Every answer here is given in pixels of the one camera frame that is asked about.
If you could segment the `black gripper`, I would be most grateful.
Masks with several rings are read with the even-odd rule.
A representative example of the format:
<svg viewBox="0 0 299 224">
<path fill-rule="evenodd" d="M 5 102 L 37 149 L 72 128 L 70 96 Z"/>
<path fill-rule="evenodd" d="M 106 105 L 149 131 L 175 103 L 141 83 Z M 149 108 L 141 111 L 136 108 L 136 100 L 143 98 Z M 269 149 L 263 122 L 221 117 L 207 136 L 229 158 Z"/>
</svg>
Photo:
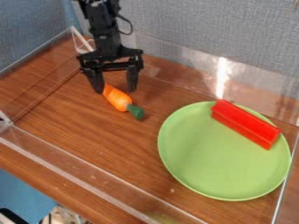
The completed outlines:
<svg viewBox="0 0 299 224">
<path fill-rule="evenodd" d="M 88 82 L 93 90 L 101 94 L 104 91 L 102 72 L 125 70 L 125 80 L 129 92 L 136 91 L 138 82 L 138 72 L 144 68 L 143 60 L 144 51 L 141 49 L 118 47 L 116 55 L 102 56 L 98 50 L 81 53 L 76 59 L 78 60 L 78 70 L 85 74 Z"/>
</svg>

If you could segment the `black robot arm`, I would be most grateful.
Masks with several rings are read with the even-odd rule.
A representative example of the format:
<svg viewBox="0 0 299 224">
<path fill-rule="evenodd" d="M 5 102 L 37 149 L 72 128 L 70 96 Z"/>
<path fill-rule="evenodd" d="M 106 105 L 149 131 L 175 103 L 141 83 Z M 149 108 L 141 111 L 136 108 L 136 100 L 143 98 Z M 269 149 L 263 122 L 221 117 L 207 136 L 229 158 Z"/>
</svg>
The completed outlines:
<svg viewBox="0 0 299 224">
<path fill-rule="evenodd" d="M 80 71 L 85 74 L 93 90 L 104 92 L 102 73 L 125 70 L 128 91 L 136 91 L 138 72 L 144 68 L 143 50 L 126 48 L 121 44 L 117 18 L 126 21 L 120 14 L 118 0 L 77 0 L 84 18 L 88 20 L 96 49 L 77 56 Z"/>
</svg>

